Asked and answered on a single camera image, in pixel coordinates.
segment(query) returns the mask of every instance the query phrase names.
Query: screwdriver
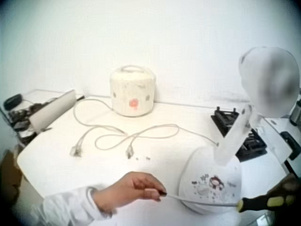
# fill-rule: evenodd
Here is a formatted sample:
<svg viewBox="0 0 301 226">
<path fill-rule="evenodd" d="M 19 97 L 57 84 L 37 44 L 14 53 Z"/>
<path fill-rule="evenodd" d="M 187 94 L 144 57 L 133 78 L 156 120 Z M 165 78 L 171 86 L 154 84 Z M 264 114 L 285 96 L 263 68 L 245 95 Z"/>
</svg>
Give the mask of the screwdriver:
<svg viewBox="0 0 301 226">
<path fill-rule="evenodd" d="M 296 193 L 300 192 L 301 183 L 293 174 L 289 174 L 275 187 L 267 192 L 266 195 L 260 195 L 252 199 L 242 198 L 237 203 L 206 203 L 195 200 L 189 200 L 177 195 L 159 192 L 161 196 L 171 197 L 183 202 L 190 202 L 205 206 L 219 206 L 219 207 L 236 207 L 238 212 L 246 210 L 277 210 L 282 207 L 292 205 L 296 200 Z"/>
</svg>

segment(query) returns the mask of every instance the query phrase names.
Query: person's arm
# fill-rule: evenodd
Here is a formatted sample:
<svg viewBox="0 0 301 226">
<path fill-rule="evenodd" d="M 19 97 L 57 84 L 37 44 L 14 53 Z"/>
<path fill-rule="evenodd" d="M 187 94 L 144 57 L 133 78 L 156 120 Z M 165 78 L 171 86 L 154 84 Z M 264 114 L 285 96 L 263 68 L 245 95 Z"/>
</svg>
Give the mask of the person's arm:
<svg viewBox="0 0 301 226">
<path fill-rule="evenodd" d="M 94 220 L 110 218 L 116 208 L 137 199 L 159 202 L 159 192 L 166 190 L 153 175 L 130 172 L 100 191 L 92 187 L 80 188 L 45 198 L 32 210 L 33 225 L 87 226 Z"/>
</svg>

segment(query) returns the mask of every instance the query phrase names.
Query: rice cooker handle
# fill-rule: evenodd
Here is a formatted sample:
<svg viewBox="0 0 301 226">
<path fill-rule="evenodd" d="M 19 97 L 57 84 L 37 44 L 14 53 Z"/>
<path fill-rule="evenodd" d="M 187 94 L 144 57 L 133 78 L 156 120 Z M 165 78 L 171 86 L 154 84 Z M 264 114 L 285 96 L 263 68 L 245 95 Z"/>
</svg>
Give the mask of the rice cooker handle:
<svg viewBox="0 0 301 226">
<path fill-rule="evenodd" d="M 129 72 L 129 73 L 133 73 L 133 72 L 145 72 L 145 69 L 143 67 L 140 66 L 136 66 L 136 65 L 126 65 L 121 67 L 120 69 L 122 72 Z"/>
</svg>

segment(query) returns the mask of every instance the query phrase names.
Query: white sleeve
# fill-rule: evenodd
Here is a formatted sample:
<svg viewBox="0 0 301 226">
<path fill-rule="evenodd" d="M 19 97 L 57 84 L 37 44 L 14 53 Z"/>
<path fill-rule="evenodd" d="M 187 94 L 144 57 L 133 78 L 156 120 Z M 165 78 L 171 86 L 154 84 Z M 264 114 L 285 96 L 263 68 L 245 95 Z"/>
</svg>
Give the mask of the white sleeve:
<svg viewBox="0 0 301 226">
<path fill-rule="evenodd" d="M 101 212 L 92 199 L 95 188 L 79 188 L 71 192 L 55 194 L 32 209 L 34 226 L 87 226 L 94 220 L 111 218 Z"/>
</svg>

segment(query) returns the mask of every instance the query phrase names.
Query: stove burner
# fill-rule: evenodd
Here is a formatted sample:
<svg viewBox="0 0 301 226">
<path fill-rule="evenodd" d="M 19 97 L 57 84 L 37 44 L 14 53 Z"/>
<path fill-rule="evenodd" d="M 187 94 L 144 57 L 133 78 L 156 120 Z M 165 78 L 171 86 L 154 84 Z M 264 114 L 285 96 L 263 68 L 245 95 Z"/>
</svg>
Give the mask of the stove burner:
<svg viewBox="0 0 301 226">
<path fill-rule="evenodd" d="M 211 118 L 215 122 L 221 134 L 226 136 L 238 116 L 239 113 L 236 112 L 235 108 L 232 112 L 229 112 L 221 111 L 220 107 L 217 107 L 217 109 L 214 111 L 214 115 L 211 115 Z M 266 147 L 267 145 L 264 143 L 258 133 L 252 129 L 249 133 L 249 137 L 247 137 L 243 145 L 237 151 L 236 156 L 240 162 L 247 161 L 266 154 Z"/>
</svg>

